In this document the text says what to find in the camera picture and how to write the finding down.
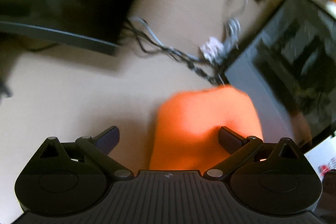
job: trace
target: cable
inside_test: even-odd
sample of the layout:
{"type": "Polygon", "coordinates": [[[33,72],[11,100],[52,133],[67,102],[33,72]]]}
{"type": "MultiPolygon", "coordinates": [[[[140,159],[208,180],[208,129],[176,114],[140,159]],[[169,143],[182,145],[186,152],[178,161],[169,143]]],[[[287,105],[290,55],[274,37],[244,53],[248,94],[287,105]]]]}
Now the cable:
{"type": "Polygon", "coordinates": [[[52,44],[49,44],[49,45],[41,47],[41,48],[29,48],[21,41],[19,41],[19,43],[20,43],[21,47],[23,47],[28,52],[41,52],[41,51],[48,50],[50,48],[53,48],[53,47],[56,47],[56,46],[59,45],[58,43],[52,43],[52,44]]]}
{"type": "Polygon", "coordinates": [[[241,27],[237,16],[242,15],[247,7],[248,0],[244,1],[244,6],[231,18],[225,25],[226,40],[219,42],[217,39],[209,39],[204,45],[200,47],[204,58],[209,60],[211,64],[221,65],[223,60],[232,51],[234,46],[238,49],[238,37],[241,32],[241,27]]]}
{"type": "MultiPolygon", "coordinates": [[[[175,52],[177,55],[179,55],[181,52],[177,49],[175,49],[174,47],[168,47],[166,45],[164,45],[158,38],[157,36],[155,35],[155,33],[152,31],[152,29],[149,27],[148,23],[143,20],[142,18],[140,17],[130,17],[128,19],[129,21],[137,21],[139,23],[141,23],[146,29],[147,31],[151,34],[151,36],[154,38],[154,40],[162,47],[166,47],[166,48],[169,48],[171,49],[173,52],[175,52]]],[[[191,54],[184,54],[185,56],[187,56],[189,59],[193,60],[193,61],[199,61],[200,59],[194,55],[191,55],[191,54]]]]}
{"type": "Polygon", "coordinates": [[[129,19],[127,19],[125,21],[125,23],[128,26],[123,26],[123,28],[125,30],[131,31],[135,35],[135,38],[136,38],[138,44],[140,45],[141,50],[144,53],[147,53],[147,54],[157,54],[159,52],[165,53],[169,57],[174,59],[176,62],[185,63],[187,65],[188,69],[195,72],[198,76],[206,79],[212,85],[217,85],[217,79],[215,77],[209,76],[203,69],[201,69],[200,67],[196,67],[195,64],[194,64],[194,63],[206,63],[206,64],[209,65],[209,62],[207,60],[205,60],[205,59],[203,60],[203,59],[200,59],[200,58],[195,58],[194,56],[186,54],[186,53],[184,53],[184,52],[182,52],[182,51],[180,51],[176,48],[165,46],[157,38],[157,36],[151,30],[151,28],[149,27],[148,23],[145,20],[143,20],[141,18],[136,18],[136,21],[142,23],[142,25],[144,25],[146,27],[147,31],[154,38],[155,42],[147,34],[145,34],[143,31],[136,29],[129,19]],[[144,48],[143,44],[142,44],[141,39],[144,39],[145,42],[147,42],[150,45],[158,48],[159,50],[154,50],[154,51],[146,50],[144,48]]]}

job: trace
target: black cable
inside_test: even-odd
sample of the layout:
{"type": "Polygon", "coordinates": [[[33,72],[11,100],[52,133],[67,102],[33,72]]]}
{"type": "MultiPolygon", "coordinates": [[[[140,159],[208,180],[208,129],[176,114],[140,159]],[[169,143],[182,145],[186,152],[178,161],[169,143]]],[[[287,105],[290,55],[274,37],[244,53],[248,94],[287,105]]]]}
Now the black cable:
{"type": "Polygon", "coordinates": [[[19,43],[20,43],[21,47],[23,47],[28,52],[41,52],[41,51],[48,50],[50,48],[53,48],[53,47],[56,47],[56,46],[59,45],[58,43],[52,43],[52,44],[49,44],[47,46],[40,47],[40,48],[29,48],[24,43],[22,43],[21,41],[19,41],[19,43]]]}
{"type": "MultiPolygon", "coordinates": [[[[141,50],[144,53],[147,54],[157,54],[160,52],[163,52],[165,54],[167,54],[169,57],[173,58],[176,62],[179,63],[185,63],[187,65],[187,67],[195,72],[198,76],[206,79],[208,82],[210,82],[212,85],[217,85],[217,79],[213,76],[209,76],[203,69],[196,67],[194,65],[195,61],[191,60],[187,54],[185,54],[184,52],[174,49],[174,51],[172,51],[171,48],[169,47],[164,47],[162,45],[159,45],[157,43],[155,43],[147,34],[145,34],[143,31],[140,31],[138,29],[136,29],[134,27],[134,25],[132,24],[132,22],[130,22],[128,19],[125,21],[125,23],[129,26],[123,26],[123,28],[125,30],[131,31],[134,35],[135,38],[141,48],[141,50]],[[145,39],[148,43],[152,44],[153,46],[157,47],[159,50],[154,50],[154,51],[148,51],[144,48],[144,46],[142,45],[141,42],[141,38],[145,39]]],[[[207,61],[207,60],[200,60],[197,63],[205,63],[211,66],[211,64],[207,61]]]]}

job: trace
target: white cable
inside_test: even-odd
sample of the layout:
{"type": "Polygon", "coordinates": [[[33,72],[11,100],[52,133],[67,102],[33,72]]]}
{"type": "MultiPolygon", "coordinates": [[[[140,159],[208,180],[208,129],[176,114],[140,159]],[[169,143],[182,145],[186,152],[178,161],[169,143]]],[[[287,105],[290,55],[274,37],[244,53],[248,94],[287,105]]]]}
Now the white cable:
{"type": "MultiPolygon", "coordinates": [[[[142,18],[140,17],[130,17],[129,18],[130,21],[137,21],[139,23],[141,23],[145,28],[146,30],[151,34],[151,36],[154,38],[154,40],[162,47],[166,47],[166,48],[169,48],[173,53],[177,54],[178,56],[182,56],[180,54],[180,52],[174,48],[174,47],[169,47],[169,46],[166,46],[164,45],[158,38],[157,36],[155,35],[155,33],[152,31],[152,29],[149,27],[149,25],[147,24],[147,22],[145,22],[142,18]]],[[[200,61],[200,59],[194,55],[191,55],[191,54],[185,54],[189,59],[191,59],[192,61],[200,61]]]]}
{"type": "Polygon", "coordinates": [[[223,81],[223,79],[222,79],[222,77],[221,77],[220,74],[218,74],[218,77],[219,77],[220,81],[222,82],[222,85],[225,86],[225,83],[224,83],[224,81],[223,81]]]}
{"type": "Polygon", "coordinates": [[[248,0],[245,0],[241,10],[235,13],[226,23],[226,40],[220,43],[216,38],[211,37],[204,45],[200,47],[205,59],[211,64],[221,64],[223,58],[226,58],[234,46],[238,49],[238,37],[241,32],[237,16],[243,14],[246,10],[248,0]]]}

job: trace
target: ribbed surface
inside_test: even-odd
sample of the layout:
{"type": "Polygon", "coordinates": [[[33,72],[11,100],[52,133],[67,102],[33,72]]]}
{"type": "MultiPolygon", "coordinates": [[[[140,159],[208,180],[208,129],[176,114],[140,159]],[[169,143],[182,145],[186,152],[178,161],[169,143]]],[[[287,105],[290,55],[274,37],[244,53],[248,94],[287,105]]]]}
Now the ribbed surface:
{"type": "Polygon", "coordinates": [[[16,224],[214,224],[323,223],[313,214],[292,218],[264,216],[240,205],[221,182],[196,171],[141,171],[131,181],[117,182],[96,207],[64,218],[27,213],[16,224]]]}

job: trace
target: orange object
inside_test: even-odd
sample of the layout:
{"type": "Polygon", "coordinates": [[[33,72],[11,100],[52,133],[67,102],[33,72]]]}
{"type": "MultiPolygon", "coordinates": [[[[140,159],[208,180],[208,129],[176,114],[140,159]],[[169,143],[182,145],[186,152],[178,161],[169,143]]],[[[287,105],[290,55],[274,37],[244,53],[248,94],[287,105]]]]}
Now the orange object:
{"type": "Polygon", "coordinates": [[[262,138],[251,99],[231,86],[174,95],[159,109],[151,170],[200,170],[203,174],[229,156],[218,130],[262,138]]]}

